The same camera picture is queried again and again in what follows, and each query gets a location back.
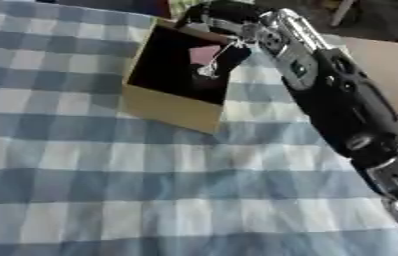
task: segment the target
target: robotic hand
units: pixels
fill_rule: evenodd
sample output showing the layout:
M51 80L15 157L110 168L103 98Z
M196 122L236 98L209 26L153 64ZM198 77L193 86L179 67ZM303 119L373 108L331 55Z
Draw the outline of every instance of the robotic hand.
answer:
M272 56L282 81L326 142L380 195L398 222L398 114L350 57L328 45L306 19L232 1L202 3L177 22L258 43Z

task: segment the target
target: cardboard box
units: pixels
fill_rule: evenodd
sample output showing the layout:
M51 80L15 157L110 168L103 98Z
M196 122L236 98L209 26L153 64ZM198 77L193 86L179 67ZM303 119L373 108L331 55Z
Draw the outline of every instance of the cardboard box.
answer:
M192 88L189 50L225 46L222 35L154 19L123 80L125 111L142 118L214 133L219 126L229 77L215 89Z

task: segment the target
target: blue and white checkered tablecloth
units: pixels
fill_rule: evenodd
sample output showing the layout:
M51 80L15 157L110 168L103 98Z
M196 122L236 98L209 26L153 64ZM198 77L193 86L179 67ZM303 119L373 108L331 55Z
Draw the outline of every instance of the blue and white checkered tablecloth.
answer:
M259 51L215 136L118 111L147 16L0 2L0 255L397 256Z

